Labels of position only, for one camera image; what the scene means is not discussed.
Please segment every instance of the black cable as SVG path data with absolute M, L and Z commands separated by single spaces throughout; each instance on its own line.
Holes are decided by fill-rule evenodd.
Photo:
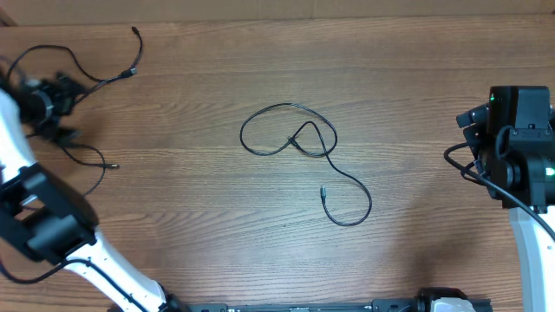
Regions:
M 68 155 L 68 157 L 71 160 L 73 160 L 77 164 L 79 164 L 81 166 L 96 166 L 96 167 L 102 168 L 102 174 L 99 177 L 99 179 L 96 181 L 96 183 L 88 191 L 83 193 L 83 196 L 89 195 L 91 192 L 93 192 L 96 189 L 96 187 L 98 185 L 100 185 L 100 183 L 104 179 L 104 175 L 106 174 L 106 169 L 117 169 L 117 168 L 120 167 L 119 165 L 116 165 L 116 164 L 107 164 L 106 160 L 104 159 L 104 155 L 102 155 L 101 151 L 99 151 L 95 147 L 88 146 L 88 145 L 85 145 L 85 144 L 77 144 L 77 143 L 71 143 L 71 144 L 67 144 L 65 146 L 63 146 L 63 145 L 58 145 L 58 146 L 63 150 L 64 153 L 66 153 L 66 155 Z M 95 164 L 95 163 L 88 163 L 88 162 L 81 161 L 81 160 L 77 159 L 75 156 L 73 156 L 68 151 L 68 148 L 85 148 L 85 149 L 89 149 L 91 151 L 94 151 L 101 157 L 102 163 L 101 164 Z
M 6 267 L 3 265 L 2 260 L 0 260 L 0 273 L 2 273 L 2 275 L 4 277 L 6 277 L 8 280 L 12 281 L 13 283 L 29 285 L 29 284 L 39 283 L 39 282 L 47 279 L 48 277 L 53 276 L 55 273 L 57 273 L 58 271 L 60 271 L 61 269 L 65 268 L 66 266 L 68 266 L 72 263 L 83 263 L 87 267 L 92 268 L 98 274 L 100 274 L 102 277 L 104 277 L 106 282 L 108 282 L 112 287 L 114 287 L 115 290 L 117 290 L 129 302 L 134 304 L 139 310 L 141 310 L 143 312 L 148 312 L 147 309 L 145 309 L 145 307 L 143 307 L 140 303 L 138 303 L 133 298 L 133 296 L 129 295 L 116 282 L 114 282 L 114 280 L 108 274 L 106 274 L 106 272 L 104 272 L 103 270 L 101 270 L 101 268 L 99 268 L 94 263 L 92 263 L 88 260 L 82 260 L 82 259 L 63 260 L 60 264 L 56 265 L 54 268 L 52 268 L 48 272 L 42 274 L 39 277 L 32 278 L 32 279 L 29 279 L 29 280 L 20 279 L 20 278 L 17 278 L 15 276 L 11 275 L 11 273 L 9 273 L 8 270 L 6 269 Z
M 463 179 L 465 179 L 466 181 L 470 181 L 470 182 L 475 183 L 477 185 L 485 186 L 485 185 L 481 184 L 479 181 L 477 181 L 475 179 L 470 179 L 469 177 L 467 177 L 467 171 L 469 171 L 472 167 L 474 167 L 474 162 L 473 161 L 465 166 L 465 171 L 460 172 L 461 177 Z
M 11 64 L 13 64 L 13 61 L 5 55 L 0 55 L 0 60 L 4 61 L 5 63 L 7 63 L 10 66 L 11 66 Z M 17 74 L 19 75 L 19 78 L 21 79 L 21 82 L 25 83 L 27 81 L 27 75 L 25 74 L 25 72 L 19 66 L 15 66 L 14 69 L 16 70 Z
M 64 50 L 67 51 L 71 57 L 73 58 L 73 61 L 75 63 L 75 65 L 79 68 L 79 70 L 86 75 L 91 81 L 95 81 L 97 82 L 96 85 L 94 85 L 92 88 L 90 88 L 89 90 L 87 90 L 85 92 L 85 94 L 83 94 L 79 99 L 76 100 L 75 104 L 80 103 L 81 101 L 85 100 L 85 98 L 89 97 L 93 92 L 99 90 L 100 88 L 121 80 L 121 79 L 126 79 L 129 78 L 133 75 L 136 74 L 136 66 L 139 63 L 141 57 L 142 57 L 142 50 L 143 50 L 143 41 L 142 41 L 142 37 L 140 36 L 139 30 L 136 27 L 132 27 L 131 30 L 133 31 L 133 33 L 137 36 L 137 38 L 139 38 L 139 42 L 140 42 L 140 46 L 139 46 L 139 52 L 137 53 L 137 56 L 134 58 L 133 63 L 131 64 L 131 66 L 122 71 L 119 75 L 111 77 L 111 78 L 107 78 L 107 79 L 100 79 L 97 77 L 94 77 L 93 75 L 89 74 L 79 63 L 79 61 L 77 61 L 77 57 L 75 56 L 75 53 L 68 47 L 64 47 L 64 46 L 59 46 L 59 45 L 55 45 L 55 44 L 40 44 L 40 45 L 36 45 L 34 47 L 31 47 L 29 49 L 26 49 L 25 51 L 23 51 L 23 53 L 21 53 L 10 65 L 10 68 L 8 69 L 8 73 L 6 75 L 6 80 L 9 81 L 10 80 L 10 76 L 11 76 L 11 72 L 13 71 L 14 68 L 16 68 L 16 65 L 19 63 L 19 61 L 21 61 L 21 59 L 26 56 L 30 51 L 34 51 L 36 49 L 60 49 L 60 50 Z
M 445 152 L 443 153 L 443 158 L 445 158 L 445 160 L 449 164 L 451 164 L 451 166 L 454 166 L 455 168 L 459 169 L 460 171 L 464 172 L 465 174 L 475 178 L 477 181 L 482 183 L 482 185 L 489 186 L 489 187 L 493 188 L 495 191 L 499 192 L 499 194 L 501 194 L 503 197 L 512 201 L 515 205 L 517 205 L 519 208 L 524 210 L 530 217 L 532 217 L 534 220 L 536 220 L 536 222 L 538 222 L 538 224 L 541 225 L 542 228 L 544 228 L 544 230 L 547 232 L 547 234 L 549 234 L 549 236 L 555 242 L 555 231 L 553 231 L 553 229 L 549 226 L 549 224 L 546 221 L 544 221 L 544 219 L 541 218 L 530 207 L 528 207 L 526 204 L 521 202 L 518 198 L 515 198 L 511 193 L 503 190 L 501 187 L 497 186 L 496 184 L 489 181 L 488 179 L 483 178 L 478 173 L 475 173 L 475 172 L 471 171 L 469 168 L 466 168 L 465 166 L 459 164 L 458 162 L 454 161 L 449 156 L 449 154 L 451 152 L 456 151 L 458 149 L 461 149 L 463 147 L 467 147 L 467 146 L 468 146 L 468 143 L 460 143 L 460 144 L 457 144 L 455 146 L 451 146 L 447 150 L 445 150 Z
M 303 110 L 305 110 L 305 111 L 307 111 L 307 112 L 310 112 L 310 113 L 314 114 L 314 115 L 317 116 L 321 121 L 323 121 L 326 125 L 328 125 L 328 126 L 331 128 L 331 130 L 333 131 L 333 134 L 334 134 L 334 137 L 335 137 L 335 141 L 334 141 L 334 144 L 333 144 L 333 146 L 331 147 L 331 149 L 329 149 L 329 150 L 326 149 L 326 145 L 325 145 L 325 143 L 323 142 L 323 137 L 322 137 L 322 134 L 320 133 L 320 129 L 318 129 L 318 126 L 317 126 L 314 122 L 312 122 L 312 121 L 306 121 L 300 128 L 298 128 L 298 130 L 297 130 L 290 138 L 288 138 L 287 142 L 285 142 L 285 144 L 284 144 L 283 146 L 279 147 L 277 150 L 275 150 L 275 151 L 273 151 L 273 152 L 263 153 L 263 152 L 255 151 L 255 150 L 251 149 L 250 147 L 248 147 L 248 146 L 245 144 L 245 142 L 243 141 L 243 131 L 244 131 L 244 129 L 245 129 L 246 124 L 249 123 L 249 121 L 251 121 L 254 117 L 259 116 L 260 114 L 266 113 L 267 111 L 272 110 L 272 109 L 274 109 L 274 108 L 276 108 L 276 107 L 283 107 L 283 106 L 297 107 L 297 108 L 303 109 Z M 320 143 L 322 143 L 323 153 L 312 153 L 312 152 L 308 152 L 308 151 L 306 151 L 305 149 L 303 149 L 303 148 L 297 143 L 297 141 L 295 140 L 295 138 L 298 136 L 298 134 L 303 130 L 303 128 L 304 128 L 306 125 L 312 125 L 312 126 L 314 127 L 314 129 L 316 130 L 316 132 L 317 132 L 317 134 L 318 134 L 318 138 L 320 138 Z M 370 212 L 372 211 L 372 196 L 370 195 L 370 192 L 369 192 L 368 188 L 366 188 L 366 186 L 365 186 L 361 181 L 359 181 L 357 178 L 355 178 L 355 177 L 353 177 L 353 176 L 351 176 L 351 175 L 349 175 L 349 174 L 347 174 L 347 173 L 342 172 L 341 170 L 339 170 L 339 169 L 333 164 L 333 162 L 331 162 L 330 153 L 336 148 L 336 145 L 337 145 L 337 131 L 336 131 L 336 128 L 333 127 L 333 125 L 331 124 L 331 122 L 329 122 L 327 119 L 325 119 L 321 114 L 319 114 L 319 113 L 313 111 L 312 109 L 307 108 L 307 107 L 304 107 L 304 106 L 299 105 L 299 104 L 297 104 L 297 103 L 281 103 L 281 104 L 275 104 L 275 105 L 268 106 L 268 107 L 266 107 L 266 108 L 264 108 L 264 109 L 261 109 L 261 110 L 257 111 L 257 112 L 256 112 L 255 114 L 253 114 L 251 117 L 247 118 L 247 120 L 245 120 L 245 122 L 243 123 L 243 126 L 241 126 L 241 130 L 240 130 L 240 132 L 239 132 L 239 139 L 241 140 L 241 144 L 243 145 L 243 147 L 244 147 L 247 151 L 249 151 L 250 153 L 253 153 L 253 154 L 255 154 L 255 155 L 258 155 L 258 156 L 270 156 L 270 155 L 279 153 L 279 152 L 283 151 L 283 150 L 284 150 L 287 146 L 289 146 L 289 145 L 293 145 L 293 146 L 296 147 L 299 151 L 301 151 L 302 153 L 304 153 L 304 154 L 306 154 L 306 155 L 309 155 L 309 156 L 311 156 L 311 157 L 323 157 L 323 156 L 325 156 L 325 158 L 328 160 L 328 162 L 330 163 L 331 167 L 332 167 L 335 171 L 341 173 L 343 176 L 345 176 L 345 177 L 347 177 L 347 178 L 350 178 L 350 179 L 354 180 L 354 181 L 362 188 L 362 190 L 366 193 L 366 196 L 368 197 L 368 201 L 369 201 L 369 206 L 368 206 L 368 210 L 366 210 L 366 214 L 364 215 L 364 217 L 362 217 L 361 219 L 359 219 L 358 221 L 353 222 L 353 223 L 344 223 L 344 222 L 340 222 L 340 221 L 337 221 L 335 218 L 333 218 L 333 217 L 331 216 L 331 214 L 330 214 L 330 212 L 328 211 L 328 208 L 327 208 L 327 206 L 326 206 L 326 189 L 325 189 L 324 186 L 321 186 L 321 188 L 320 188 L 320 198 L 322 199 L 323 210 L 325 211 L 326 215 L 327 215 L 328 218 L 331 220 L 331 222 L 333 222 L 334 224 L 341 225 L 341 226 L 353 226 L 353 225 L 360 224 L 360 223 L 362 223 L 364 220 L 366 220 L 366 218 L 368 217 L 368 215 L 369 215 Z
M 496 159 L 504 159 L 505 156 L 509 153 L 509 148 L 507 147 L 507 149 L 505 150 L 504 153 L 501 153 L 501 146 L 503 145 L 504 142 L 504 138 L 505 138 L 505 132 L 514 130 L 514 127 L 511 125 L 506 125 L 503 126 L 499 132 L 497 133 L 497 137 L 495 138 L 495 145 L 494 145 L 494 152 L 495 152 L 495 158 Z

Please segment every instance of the wood grain surface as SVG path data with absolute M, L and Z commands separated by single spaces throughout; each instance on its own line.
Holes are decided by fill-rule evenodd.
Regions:
M 139 73 L 90 96 L 63 123 L 121 169 L 89 197 L 108 239 L 185 302 L 367 302 L 458 287 L 522 311 L 519 259 L 500 202 L 442 158 L 463 140 L 454 117 L 492 85 L 555 88 L 555 16 L 429 17 L 289 22 L 158 23 Z M 71 47 L 94 75 L 120 73 L 138 43 L 127 25 L 0 29 L 0 54 L 39 43 Z M 34 51 L 29 75 L 64 70 L 60 51 Z M 239 143 L 243 121 L 285 101 L 336 127 L 331 158 L 370 189 L 374 208 L 343 228 L 325 216 L 320 185 L 341 220 L 359 218 L 364 193 L 325 159 L 293 147 L 258 157 Z M 248 144 L 271 150 L 311 117 L 261 116 Z M 324 129 L 327 144 L 332 138 Z M 299 141 L 318 149 L 313 130 Z M 78 190 L 98 178 L 40 140 L 36 157 Z M 92 153 L 79 157 L 96 160 Z M 456 154 L 470 161 L 467 151 Z M 21 277 L 44 272 L 2 242 Z M 18 286 L 0 279 L 2 311 L 103 311 L 110 301 L 61 272 Z
M 0 0 L 0 8 L 9 25 L 46 26 L 551 14 L 555 0 Z

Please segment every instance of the cable plug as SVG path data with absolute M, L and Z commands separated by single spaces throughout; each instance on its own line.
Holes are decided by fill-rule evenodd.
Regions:
M 126 79 L 129 78 L 133 75 L 137 74 L 137 68 L 130 68 L 127 70 L 124 70 L 121 72 L 121 74 L 119 75 L 120 79 Z
M 99 168 L 104 168 L 104 169 L 119 169 L 120 165 L 118 164 L 90 164 L 88 166 L 97 166 Z
M 323 202 L 326 200 L 326 187 L 323 185 L 320 186 L 320 197 L 322 198 Z

